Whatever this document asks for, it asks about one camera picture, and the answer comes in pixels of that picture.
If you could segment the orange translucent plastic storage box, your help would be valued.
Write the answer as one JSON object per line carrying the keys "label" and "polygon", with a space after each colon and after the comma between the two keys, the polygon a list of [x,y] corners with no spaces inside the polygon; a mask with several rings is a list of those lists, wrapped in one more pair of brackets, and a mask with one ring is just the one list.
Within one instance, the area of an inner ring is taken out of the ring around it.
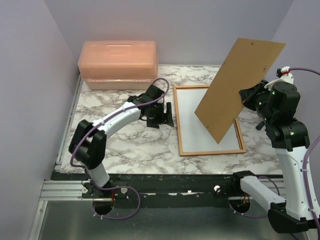
{"label": "orange translucent plastic storage box", "polygon": [[146,90],[158,77],[154,41],[86,41],[78,60],[81,79],[92,90]]}

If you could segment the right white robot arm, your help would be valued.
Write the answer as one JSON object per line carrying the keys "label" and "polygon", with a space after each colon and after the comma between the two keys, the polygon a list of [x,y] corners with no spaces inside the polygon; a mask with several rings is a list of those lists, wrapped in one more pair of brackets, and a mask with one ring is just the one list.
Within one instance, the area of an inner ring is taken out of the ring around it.
{"label": "right white robot arm", "polygon": [[272,87],[263,80],[256,86],[239,91],[242,104],[261,118],[271,146],[280,162],[285,197],[263,185],[251,171],[235,172],[230,191],[253,197],[266,211],[268,221],[279,234],[295,234],[320,229],[320,205],[313,188],[309,165],[312,149],[307,127],[294,115],[301,95],[285,81]]}

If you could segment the aluminium extrusion frame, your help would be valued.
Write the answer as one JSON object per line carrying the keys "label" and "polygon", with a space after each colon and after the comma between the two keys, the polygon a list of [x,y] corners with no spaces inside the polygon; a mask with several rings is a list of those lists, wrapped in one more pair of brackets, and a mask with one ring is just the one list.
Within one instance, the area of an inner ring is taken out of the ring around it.
{"label": "aluminium extrusion frame", "polygon": [[50,179],[45,180],[42,184],[40,197],[31,227],[29,239],[40,240],[42,230],[45,223],[47,211],[50,203],[71,203],[81,201],[81,183],[79,180],[73,180],[70,174],[61,174],[60,169],[63,162],[65,150],[67,149],[68,135],[71,130],[72,122],[77,108],[80,92],[82,89],[81,76],[78,75],[75,85],[74,95],[71,102],[71,107],[67,117],[66,126],[59,147],[59,152],[54,163],[53,171]]}

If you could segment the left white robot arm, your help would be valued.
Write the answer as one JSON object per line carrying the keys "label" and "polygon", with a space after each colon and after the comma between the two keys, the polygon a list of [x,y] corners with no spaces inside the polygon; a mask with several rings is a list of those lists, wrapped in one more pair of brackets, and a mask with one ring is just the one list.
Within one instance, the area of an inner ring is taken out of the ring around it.
{"label": "left white robot arm", "polygon": [[82,168],[93,180],[93,191],[101,198],[111,191],[110,176],[103,160],[108,139],[125,126],[142,120],[148,128],[159,129],[160,125],[174,126],[171,102],[145,101],[131,96],[120,108],[98,120],[78,123],[68,151],[70,164]]}

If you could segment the brown cardboard backing board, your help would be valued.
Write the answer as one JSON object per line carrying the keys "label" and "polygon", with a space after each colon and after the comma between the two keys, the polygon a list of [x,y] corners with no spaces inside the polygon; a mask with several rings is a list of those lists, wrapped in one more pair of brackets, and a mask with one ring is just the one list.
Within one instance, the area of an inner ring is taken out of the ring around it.
{"label": "brown cardboard backing board", "polygon": [[220,143],[243,109],[239,92],[256,86],[285,48],[283,42],[239,37],[195,110]]}

